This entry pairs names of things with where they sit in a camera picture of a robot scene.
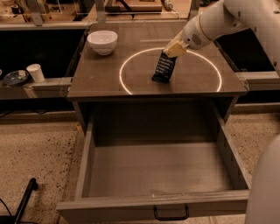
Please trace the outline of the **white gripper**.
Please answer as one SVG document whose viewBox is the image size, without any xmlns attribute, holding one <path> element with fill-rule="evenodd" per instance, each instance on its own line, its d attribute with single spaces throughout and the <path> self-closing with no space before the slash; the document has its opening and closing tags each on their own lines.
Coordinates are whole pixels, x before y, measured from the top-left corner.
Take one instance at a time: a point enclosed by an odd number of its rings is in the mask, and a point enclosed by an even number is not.
<svg viewBox="0 0 280 224">
<path fill-rule="evenodd" d="M 163 52 L 169 58 L 182 56 L 187 48 L 199 50 L 213 41 L 209 38 L 210 17 L 199 14 L 187 22 L 183 30 L 168 43 Z"/>
</svg>

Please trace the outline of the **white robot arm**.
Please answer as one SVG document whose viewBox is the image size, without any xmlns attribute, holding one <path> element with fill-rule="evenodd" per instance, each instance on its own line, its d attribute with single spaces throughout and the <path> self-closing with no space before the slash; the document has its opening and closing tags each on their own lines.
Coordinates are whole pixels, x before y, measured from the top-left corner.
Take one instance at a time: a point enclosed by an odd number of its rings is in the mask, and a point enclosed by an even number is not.
<svg viewBox="0 0 280 224">
<path fill-rule="evenodd" d="M 220 0 L 192 18 L 165 47 L 168 57 L 200 49 L 220 36 L 251 29 L 276 72 L 280 72 L 278 0 Z M 255 167 L 245 224 L 280 224 L 280 136 L 263 151 Z"/>
</svg>

